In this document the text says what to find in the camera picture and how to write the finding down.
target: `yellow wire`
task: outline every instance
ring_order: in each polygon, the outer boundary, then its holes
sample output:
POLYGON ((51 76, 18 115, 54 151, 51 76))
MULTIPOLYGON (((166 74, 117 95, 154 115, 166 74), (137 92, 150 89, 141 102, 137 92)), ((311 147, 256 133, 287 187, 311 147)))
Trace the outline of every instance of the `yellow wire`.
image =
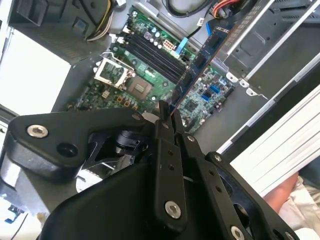
POLYGON ((110 10, 110 6, 111 6, 111 2, 110 2, 110 0, 107 0, 105 13, 104 13, 104 15, 103 15, 103 18, 102 18, 101 22, 99 23, 99 26, 96 28, 94 34, 96 34, 96 33, 99 31, 99 29, 101 28, 101 26, 102 26, 103 23, 105 22, 106 17, 107 17, 107 15, 108 15, 108 12, 109 12, 109 10, 110 10))

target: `cable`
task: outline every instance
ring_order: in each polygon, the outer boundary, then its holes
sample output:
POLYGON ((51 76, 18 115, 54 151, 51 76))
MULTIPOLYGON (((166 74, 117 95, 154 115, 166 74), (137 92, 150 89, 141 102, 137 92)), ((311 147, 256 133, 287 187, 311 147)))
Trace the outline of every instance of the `cable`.
MULTIPOLYGON (((206 18, 206 16, 208 15, 208 13, 210 12, 210 9, 211 9, 211 5, 209 6, 208 10, 205 12, 205 15, 204 15, 204 19, 206 18)), ((201 29, 202 26, 198 26, 192 33, 190 33, 186 38, 187 39, 190 39, 191 37, 193 37, 197 32, 199 32, 199 30, 201 29)))
POLYGON ((102 38, 104 35, 107 34, 107 32, 109 31, 110 26, 111 26, 111 21, 112 21, 113 15, 114 15, 114 13, 112 12, 111 16, 109 17, 108 23, 105 26, 105 29, 101 33, 99 33, 97 36, 95 36, 93 38, 90 38, 90 39, 87 39, 88 42, 92 42, 92 41, 98 40, 98 39, 102 38))
POLYGON ((212 14, 214 18, 217 18, 217 13, 220 8, 226 5, 238 3, 240 0, 223 0, 213 7, 212 14))
POLYGON ((102 27, 102 25, 104 24, 105 20, 107 19, 107 15, 108 15, 110 8, 111 8, 111 2, 110 2, 110 0, 107 0, 105 13, 99 23, 99 26, 96 28, 95 33, 97 33, 99 31, 99 29, 102 27))
POLYGON ((26 220, 27 216, 28 216, 28 213, 25 215, 24 219, 23 219, 22 222, 21 222, 21 225, 20 225, 19 228, 15 231, 14 235, 12 236, 12 238, 11 238, 10 240, 13 240, 13 239, 16 237, 16 235, 17 235, 18 232, 20 231, 22 225, 25 223, 25 220, 26 220))
POLYGON ((96 31, 86 39, 88 42, 92 42, 102 38, 104 35, 107 34, 108 30, 110 29, 114 8, 117 6, 117 4, 113 1, 109 1, 109 2, 110 2, 109 9, 107 9, 108 11, 106 11, 106 15, 103 19, 103 22, 100 28, 102 28, 104 24, 105 24, 105 27, 103 27, 103 29, 97 28, 96 31))
POLYGON ((88 16, 88 18, 90 19, 90 21, 95 25, 97 26, 97 22, 96 20, 94 19, 94 17, 91 15, 90 11, 88 10, 87 6, 85 5, 84 3, 84 0, 79 0, 83 10, 85 11, 85 14, 88 16))
POLYGON ((168 13, 171 14, 173 17, 180 18, 180 19, 189 17, 191 15, 194 15, 194 14, 202 11, 202 9, 208 7, 212 2, 213 2, 213 0, 206 0, 202 5, 198 6, 196 9, 182 13, 182 12, 176 11, 171 6, 170 0, 165 0, 165 3, 164 3, 164 0, 162 0, 162 4, 164 5, 164 7, 168 11, 168 13))

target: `blue connector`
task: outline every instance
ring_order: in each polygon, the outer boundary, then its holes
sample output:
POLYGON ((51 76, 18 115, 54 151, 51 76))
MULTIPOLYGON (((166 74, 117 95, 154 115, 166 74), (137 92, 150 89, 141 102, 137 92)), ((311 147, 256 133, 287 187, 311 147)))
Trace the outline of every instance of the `blue connector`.
POLYGON ((216 94, 220 93, 220 89, 217 88, 215 85, 210 85, 209 87, 212 91, 214 91, 216 94))
POLYGON ((202 97, 202 99, 203 99, 203 100, 205 100, 205 101, 209 101, 209 98, 208 98, 207 96, 202 95, 201 97, 202 97))
POLYGON ((206 32, 207 32, 208 35, 210 36, 210 35, 211 35, 211 29, 210 29, 210 25, 209 25, 208 22, 205 24, 205 28, 206 28, 206 32))
POLYGON ((188 42, 188 38, 184 37, 184 38, 182 39, 182 41, 180 42, 179 46, 178 46, 178 47, 176 48, 176 50, 175 50, 175 53, 176 53, 177 55, 180 55, 182 49, 184 49, 184 47, 185 47, 185 45, 187 44, 187 42, 188 42))

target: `green circuit board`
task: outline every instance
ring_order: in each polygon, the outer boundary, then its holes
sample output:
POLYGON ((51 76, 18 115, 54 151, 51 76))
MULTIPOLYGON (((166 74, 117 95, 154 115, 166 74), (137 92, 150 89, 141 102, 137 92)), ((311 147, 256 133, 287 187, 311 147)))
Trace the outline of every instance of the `green circuit board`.
MULTIPOLYGON (((164 57, 178 62, 184 68, 195 57, 193 50, 188 47, 183 48, 177 56, 174 51, 179 42, 136 8, 131 9, 125 27, 127 26, 130 26, 129 34, 131 35, 147 37, 148 41, 153 38, 158 45, 167 45, 162 48, 157 45, 154 47, 164 57)), ((140 113, 157 114, 158 101, 169 98, 175 83, 152 68, 150 62, 129 52, 125 43, 114 43, 111 51, 115 58, 134 69, 134 76, 129 77, 120 88, 115 88, 93 77, 81 96, 77 97, 76 102, 68 105, 68 109, 90 111, 126 107, 133 108, 140 113)), ((104 78, 116 82, 114 79, 118 79, 123 74, 123 70, 107 64, 102 73, 104 78)), ((179 106, 185 131, 193 134, 215 111, 222 109, 226 97, 233 88, 231 82, 209 66, 179 106)))

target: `wire bundle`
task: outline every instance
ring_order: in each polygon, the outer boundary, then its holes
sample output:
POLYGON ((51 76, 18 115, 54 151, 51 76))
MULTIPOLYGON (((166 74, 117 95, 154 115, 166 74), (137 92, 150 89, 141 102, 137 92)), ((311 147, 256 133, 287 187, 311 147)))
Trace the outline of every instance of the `wire bundle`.
POLYGON ((86 39, 88 42, 96 41, 107 34, 111 26, 115 5, 112 0, 107 0, 105 13, 94 33, 86 39))
POLYGON ((217 19, 218 18, 217 13, 218 13, 219 9, 221 9, 227 5, 235 4, 238 2, 240 2, 240 0, 222 0, 222 1, 220 1, 218 4, 216 4, 213 7, 213 10, 212 10, 213 17, 217 19))

